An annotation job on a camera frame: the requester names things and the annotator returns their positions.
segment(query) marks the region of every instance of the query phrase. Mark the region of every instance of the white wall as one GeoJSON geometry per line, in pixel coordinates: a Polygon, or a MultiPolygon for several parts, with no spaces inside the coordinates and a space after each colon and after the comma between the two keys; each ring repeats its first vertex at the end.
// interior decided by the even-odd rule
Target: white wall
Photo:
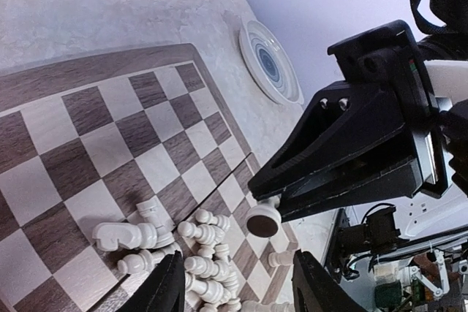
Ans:
{"type": "Polygon", "coordinates": [[[341,79],[334,58],[326,53],[333,43],[396,19],[408,22],[416,39],[423,38],[412,19],[410,0],[247,1],[287,51],[306,103],[317,90],[341,79]]]}

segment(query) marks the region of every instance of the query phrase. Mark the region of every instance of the white plastic part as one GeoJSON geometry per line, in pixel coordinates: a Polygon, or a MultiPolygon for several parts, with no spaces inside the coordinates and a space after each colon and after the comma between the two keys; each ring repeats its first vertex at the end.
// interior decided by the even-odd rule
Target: white plastic part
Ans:
{"type": "Polygon", "coordinates": [[[122,248],[154,248],[157,243],[156,228],[150,223],[101,223],[92,233],[97,247],[103,251],[122,248]]]}
{"type": "Polygon", "coordinates": [[[166,255],[180,251],[181,247],[177,243],[172,243],[165,248],[160,248],[153,253],[142,250],[138,254],[126,255],[117,262],[117,268],[122,274],[137,274],[141,272],[151,272],[166,255]]]}
{"type": "Polygon", "coordinates": [[[249,71],[259,87],[277,104],[303,104],[304,97],[291,61],[275,36],[260,22],[249,21],[241,28],[239,45],[249,71]],[[257,55],[268,57],[266,69],[275,72],[270,78],[257,55]]]}
{"type": "Polygon", "coordinates": [[[293,303],[271,303],[262,305],[255,301],[247,300],[242,303],[242,312],[294,312],[293,303]]]}
{"type": "Polygon", "coordinates": [[[268,264],[272,267],[292,266],[295,251],[273,252],[268,255],[268,264]]]}
{"type": "Polygon", "coordinates": [[[185,289],[193,291],[207,303],[216,304],[220,300],[229,300],[230,292],[219,282],[213,280],[199,281],[193,274],[185,273],[185,289]]]}
{"type": "Polygon", "coordinates": [[[247,229],[258,237],[273,237],[281,226],[281,214],[276,209],[280,197],[270,197],[258,202],[246,216],[247,229]]]}
{"type": "Polygon", "coordinates": [[[137,204],[138,213],[146,222],[153,224],[158,233],[158,242],[154,248],[164,248],[176,241],[173,233],[167,230],[158,218],[157,203],[154,198],[137,204]]]}
{"type": "Polygon", "coordinates": [[[468,96],[468,61],[426,61],[426,68],[436,96],[450,98],[452,103],[468,96]]]}
{"type": "Polygon", "coordinates": [[[224,215],[214,215],[210,211],[203,210],[202,208],[195,212],[195,219],[200,224],[213,224],[225,232],[227,232],[231,226],[228,217],[224,215]]]}
{"type": "Polygon", "coordinates": [[[224,281],[231,273],[228,263],[200,256],[187,257],[184,267],[187,272],[198,275],[200,278],[211,278],[215,281],[224,281]]]}

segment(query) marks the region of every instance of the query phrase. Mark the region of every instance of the wire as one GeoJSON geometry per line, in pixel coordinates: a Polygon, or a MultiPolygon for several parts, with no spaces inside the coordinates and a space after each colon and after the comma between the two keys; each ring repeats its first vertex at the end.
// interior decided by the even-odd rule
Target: wire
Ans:
{"type": "Polygon", "coordinates": [[[363,217],[363,219],[362,219],[362,221],[361,221],[361,224],[364,223],[364,221],[366,220],[366,218],[369,216],[370,212],[372,212],[373,210],[375,210],[376,208],[379,208],[379,207],[381,207],[381,206],[386,206],[386,207],[388,207],[388,208],[390,208],[390,207],[395,207],[395,205],[390,204],[390,203],[388,203],[388,202],[381,202],[380,204],[377,204],[377,205],[375,205],[375,206],[372,206],[371,208],[369,208],[369,209],[367,210],[366,214],[364,215],[364,217],[363,217]]]}

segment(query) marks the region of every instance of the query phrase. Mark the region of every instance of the white pawn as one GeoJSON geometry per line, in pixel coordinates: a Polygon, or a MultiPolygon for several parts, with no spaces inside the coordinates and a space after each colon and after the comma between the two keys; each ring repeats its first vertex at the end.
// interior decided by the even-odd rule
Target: white pawn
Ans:
{"type": "Polygon", "coordinates": [[[198,209],[195,212],[195,219],[197,220],[198,223],[201,224],[213,224],[225,232],[229,230],[231,227],[231,223],[228,217],[224,215],[214,215],[210,211],[198,209]]]}
{"type": "Polygon", "coordinates": [[[231,271],[228,277],[223,280],[222,285],[231,293],[231,298],[227,301],[229,311],[240,311],[242,304],[241,299],[237,296],[240,286],[237,273],[235,271],[231,271]]]}
{"type": "Polygon", "coordinates": [[[166,255],[174,254],[180,251],[181,247],[177,243],[172,243],[165,248],[161,248],[151,253],[148,250],[142,250],[138,254],[126,255],[117,262],[118,271],[122,274],[137,274],[141,272],[152,272],[166,255]]]}
{"type": "Polygon", "coordinates": [[[244,301],[242,303],[242,312],[294,312],[294,304],[271,303],[262,305],[255,301],[244,301]]]}
{"type": "Polygon", "coordinates": [[[273,237],[281,226],[281,214],[276,209],[279,206],[279,196],[269,197],[258,202],[247,213],[247,229],[258,237],[273,237]]]}
{"type": "Polygon", "coordinates": [[[229,300],[231,293],[217,281],[199,281],[194,275],[185,273],[185,290],[193,291],[207,303],[217,304],[220,300],[229,300]]]}
{"type": "Polygon", "coordinates": [[[231,273],[228,263],[199,256],[187,257],[184,267],[187,272],[198,275],[200,278],[211,278],[215,281],[223,281],[231,273]]]}
{"type": "Polygon", "coordinates": [[[183,237],[193,237],[199,244],[213,246],[220,243],[226,235],[226,233],[218,227],[209,226],[207,224],[197,226],[187,221],[181,222],[177,227],[177,231],[183,237]]]}
{"type": "Polygon", "coordinates": [[[272,267],[292,266],[295,251],[273,252],[268,255],[268,264],[272,267]]]}
{"type": "Polygon", "coordinates": [[[218,244],[214,247],[215,257],[224,262],[229,263],[229,245],[228,244],[218,244]]]}
{"type": "Polygon", "coordinates": [[[93,239],[99,250],[115,251],[122,248],[155,248],[158,240],[153,224],[101,223],[94,227],[93,239]]]}
{"type": "Polygon", "coordinates": [[[176,241],[173,233],[167,230],[166,227],[161,223],[157,213],[157,203],[154,198],[146,200],[137,204],[138,213],[142,216],[145,221],[153,224],[156,227],[158,233],[158,242],[154,248],[164,248],[176,241]]]}

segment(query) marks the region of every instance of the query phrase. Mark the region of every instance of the blue and white plate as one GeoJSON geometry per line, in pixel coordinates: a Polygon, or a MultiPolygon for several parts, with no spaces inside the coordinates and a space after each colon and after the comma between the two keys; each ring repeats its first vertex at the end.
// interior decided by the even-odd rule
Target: blue and white plate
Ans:
{"type": "Polygon", "coordinates": [[[303,104],[293,66],[275,36],[260,22],[249,21],[239,36],[242,56],[263,92],[278,104],[303,104]]]}

